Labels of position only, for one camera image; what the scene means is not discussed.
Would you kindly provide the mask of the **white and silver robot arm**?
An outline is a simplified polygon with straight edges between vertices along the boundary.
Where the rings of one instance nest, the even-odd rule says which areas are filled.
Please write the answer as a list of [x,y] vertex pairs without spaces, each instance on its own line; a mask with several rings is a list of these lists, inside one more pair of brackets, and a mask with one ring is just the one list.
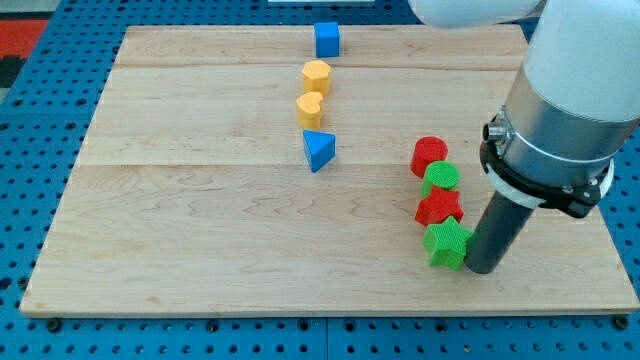
[[638,0],[411,0],[424,24],[458,29],[539,18],[480,158],[485,212],[537,208],[583,218],[606,195],[613,158],[639,125]]

